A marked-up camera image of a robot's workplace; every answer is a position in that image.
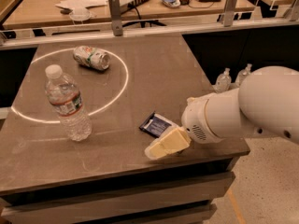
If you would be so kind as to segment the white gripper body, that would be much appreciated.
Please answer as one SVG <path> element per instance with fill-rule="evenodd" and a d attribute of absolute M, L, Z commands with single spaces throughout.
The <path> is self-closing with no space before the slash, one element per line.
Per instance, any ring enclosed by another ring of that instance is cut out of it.
<path fill-rule="evenodd" d="M 207 122 L 206 106 L 212 96 L 214 93 L 201 97 L 189 97 L 181 117 L 182 126 L 187 134 L 198 144 L 219 143 L 221 141 L 221 138 L 212 132 Z"/>

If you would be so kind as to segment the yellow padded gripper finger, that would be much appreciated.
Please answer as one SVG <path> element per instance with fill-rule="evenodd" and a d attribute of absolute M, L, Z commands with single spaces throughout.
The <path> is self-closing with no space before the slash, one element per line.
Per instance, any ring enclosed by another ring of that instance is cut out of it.
<path fill-rule="evenodd" d="M 169 127 L 145 149 L 145 155 L 158 160 L 190 146 L 191 138 L 182 127 Z"/>

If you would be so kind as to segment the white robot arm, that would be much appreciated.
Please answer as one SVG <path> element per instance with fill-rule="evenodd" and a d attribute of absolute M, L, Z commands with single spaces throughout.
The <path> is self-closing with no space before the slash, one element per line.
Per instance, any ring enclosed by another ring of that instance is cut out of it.
<path fill-rule="evenodd" d="M 198 144 L 226 138 L 280 136 L 299 144 L 299 72 L 266 66 L 252 72 L 238 88 L 190 97 L 181 124 L 171 123 L 145 149 L 151 160 Z"/>

